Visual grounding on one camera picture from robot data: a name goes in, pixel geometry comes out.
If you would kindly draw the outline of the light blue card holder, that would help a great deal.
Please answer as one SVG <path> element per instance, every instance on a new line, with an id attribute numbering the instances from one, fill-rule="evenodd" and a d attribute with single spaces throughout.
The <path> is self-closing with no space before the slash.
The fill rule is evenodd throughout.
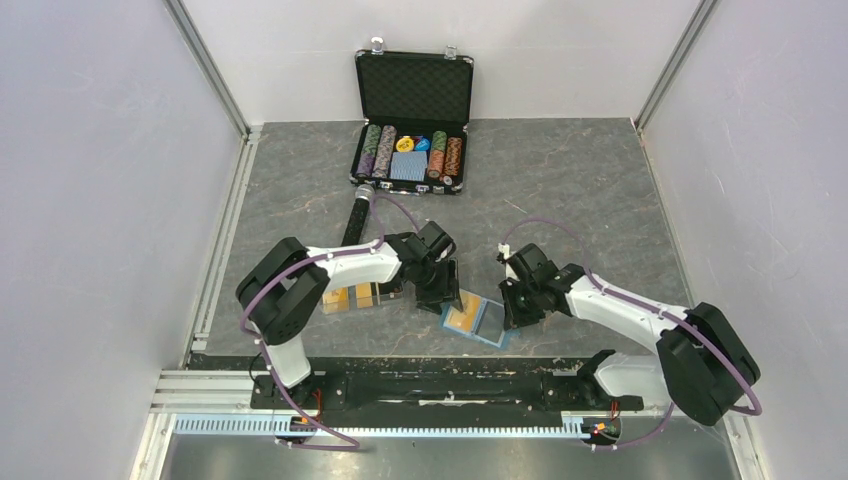
<path id="1" fill-rule="evenodd" d="M 445 328 L 443 326 L 443 318 L 446 311 L 441 314 L 441 326 L 444 329 L 464 338 L 474 340 L 497 349 L 505 349 L 509 344 L 511 334 L 503 327 L 505 313 L 504 305 L 490 298 L 483 296 L 480 297 L 483 299 L 483 303 L 478 311 L 477 321 L 475 322 L 474 331 L 472 333 L 463 334 Z"/>

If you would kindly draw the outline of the gold VIP credit card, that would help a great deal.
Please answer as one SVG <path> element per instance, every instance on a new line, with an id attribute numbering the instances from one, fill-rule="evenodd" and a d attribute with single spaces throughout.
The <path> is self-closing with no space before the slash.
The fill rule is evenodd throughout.
<path id="1" fill-rule="evenodd" d="M 461 290 L 459 300 L 448 305 L 443 326 L 463 334 L 472 333 L 482 303 L 483 299 L 479 295 Z"/>

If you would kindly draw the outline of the clear box with gold cards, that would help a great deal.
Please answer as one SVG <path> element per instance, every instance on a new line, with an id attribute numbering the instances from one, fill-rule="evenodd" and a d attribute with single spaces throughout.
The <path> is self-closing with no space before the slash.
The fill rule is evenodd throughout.
<path id="1" fill-rule="evenodd" d="M 403 297 L 404 287 L 399 281 L 363 283 L 326 292 L 321 308 L 324 314 L 340 314 L 384 306 Z"/>

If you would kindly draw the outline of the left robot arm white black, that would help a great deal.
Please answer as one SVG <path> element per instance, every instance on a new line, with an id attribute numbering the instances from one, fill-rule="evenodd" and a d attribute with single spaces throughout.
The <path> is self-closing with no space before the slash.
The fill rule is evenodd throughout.
<path id="1" fill-rule="evenodd" d="M 259 343 L 275 392 L 290 407 L 314 394 L 301 333 L 328 291 L 399 280 L 413 285 L 419 309 L 462 309 L 456 243 L 437 223 L 365 244 L 317 248 L 282 239 L 241 280 L 235 296 L 241 328 Z"/>

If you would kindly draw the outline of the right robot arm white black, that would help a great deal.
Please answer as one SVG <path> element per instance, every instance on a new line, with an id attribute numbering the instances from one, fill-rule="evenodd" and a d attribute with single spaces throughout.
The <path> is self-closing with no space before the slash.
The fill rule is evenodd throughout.
<path id="1" fill-rule="evenodd" d="M 759 365 L 716 306 L 665 304 L 621 290 L 577 264 L 562 268 L 535 244 L 513 251 L 498 246 L 505 268 L 499 284 L 507 330 L 534 325 L 547 314 L 593 322 L 649 351 L 627 357 L 614 350 L 596 354 L 577 382 L 580 400 L 602 408 L 613 399 L 635 397 L 671 403 L 690 419 L 713 426 L 729 411 L 758 415 L 753 387 Z"/>

